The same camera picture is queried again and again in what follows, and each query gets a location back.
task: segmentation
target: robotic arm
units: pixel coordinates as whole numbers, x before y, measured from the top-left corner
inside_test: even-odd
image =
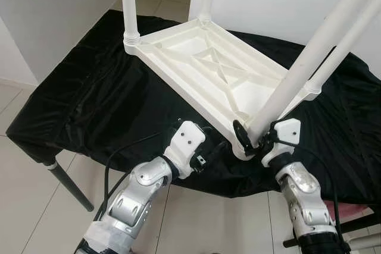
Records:
[[[127,187],[116,196],[102,219],[91,223],[84,236],[87,243],[76,254],[130,253],[159,189],[172,179],[188,177],[193,169],[201,170],[206,163],[197,154],[204,141],[202,129],[184,121],[163,156],[132,169]]]
[[[233,126],[245,153],[261,157],[262,164],[274,171],[303,254],[345,253],[321,199],[317,179],[292,157],[293,146],[280,143],[299,143],[300,121],[290,119],[272,123],[256,149],[239,122],[235,121]],[[87,244],[76,254],[130,253],[159,189],[172,179],[184,179],[205,165],[205,159],[197,154],[204,141],[204,132],[195,123],[185,121],[163,156],[132,170],[127,187],[117,195],[102,219],[91,223],[84,236]]]

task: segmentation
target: black cloth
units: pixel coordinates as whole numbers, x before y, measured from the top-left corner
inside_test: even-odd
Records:
[[[142,35],[178,23],[138,17]],[[179,117],[211,126],[138,57],[125,53],[123,16],[108,11],[33,92],[7,131],[36,162],[54,162],[63,149],[83,153],[104,164],[120,146],[168,130]],[[270,37],[232,32],[289,68],[303,46]],[[301,145],[318,152],[338,185],[339,200],[381,203],[381,82],[368,66],[349,54],[319,97],[303,102],[288,117],[302,122]],[[128,171],[162,154],[170,131],[120,152],[111,167]],[[221,196],[247,196],[278,190],[270,169],[258,159],[240,161],[229,143],[212,128],[204,146],[211,165],[175,183]],[[296,150],[332,198],[328,176],[316,159]]]

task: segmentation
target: white wall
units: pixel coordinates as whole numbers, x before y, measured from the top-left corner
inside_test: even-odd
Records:
[[[213,0],[212,18],[225,29],[306,44],[338,0]],[[195,18],[201,0],[191,0]],[[364,32],[353,53],[381,78],[381,15]]]
[[[41,82],[114,2],[0,0],[0,17]]]
[[[37,80],[0,18],[0,79],[36,85]]]

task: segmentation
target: table leg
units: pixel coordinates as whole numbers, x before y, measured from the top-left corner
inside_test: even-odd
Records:
[[[94,206],[77,187],[75,182],[68,176],[64,169],[55,161],[52,165],[46,166],[47,169],[63,184],[66,189],[86,208],[87,211],[93,211]]]

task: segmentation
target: electrical cable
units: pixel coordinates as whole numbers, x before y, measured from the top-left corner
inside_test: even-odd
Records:
[[[295,147],[295,148],[298,148],[300,150],[303,150],[304,152],[307,152],[307,153],[311,154],[313,157],[317,158],[318,161],[324,166],[324,169],[326,170],[326,172],[328,174],[328,177],[329,177],[329,180],[330,180],[331,185],[332,185],[333,208],[335,210],[336,231],[338,232],[338,237],[339,237],[341,246],[343,248],[343,251],[346,254],[349,254],[349,250],[347,249],[347,247],[345,247],[346,243],[344,242],[342,231],[341,231],[340,218],[339,218],[339,201],[338,201],[338,193],[337,193],[337,189],[336,189],[336,184],[335,184],[335,181],[333,180],[333,175],[332,175],[331,171],[329,170],[329,167],[327,166],[327,164],[324,162],[323,159],[320,158],[319,155],[317,155],[311,149],[308,149],[308,148],[305,148],[305,147],[302,147],[300,145],[293,144],[293,143],[290,143],[290,142],[282,141],[282,140],[279,140],[279,139],[274,140],[274,142],[281,143],[281,144],[284,144],[284,145],[288,145],[288,146]]]
[[[101,212],[101,215],[100,217],[102,217],[103,214],[106,213],[107,211],[107,202],[108,202],[108,173],[109,173],[109,170],[110,170],[110,164],[111,164],[111,160],[114,158],[114,156],[116,154],[118,154],[120,151],[122,151],[123,149],[125,148],[128,148],[128,147],[131,147],[135,144],[138,144],[140,142],[143,142],[145,140],[148,140],[148,139],[151,139],[151,138],[154,138],[158,135],[160,135],[161,133],[163,133],[162,131],[161,132],[156,132],[152,135],[149,135],[149,136],[146,136],[144,138],[141,138],[137,141],[134,141],[132,143],[129,143],[129,144],[126,144],[118,149],[116,149],[107,159],[106,161],[106,164],[105,164],[105,179],[104,179],[104,197],[103,197],[103,203],[102,203],[102,212]]]
[[[122,181],[124,181],[124,179],[130,174],[130,171],[126,172],[125,174],[123,174],[123,176],[121,176],[121,178],[119,179],[118,182],[116,182],[116,184],[114,185],[114,187],[110,190],[110,192],[108,193],[107,195],[107,199],[110,199],[110,197],[113,195],[113,193],[116,191],[116,189],[118,188],[118,186],[122,183]],[[101,217],[101,214],[102,214],[102,210],[103,210],[103,202],[102,204],[99,206],[98,208],[98,211],[96,212],[96,215],[93,219],[93,221],[97,221],[100,219]]]

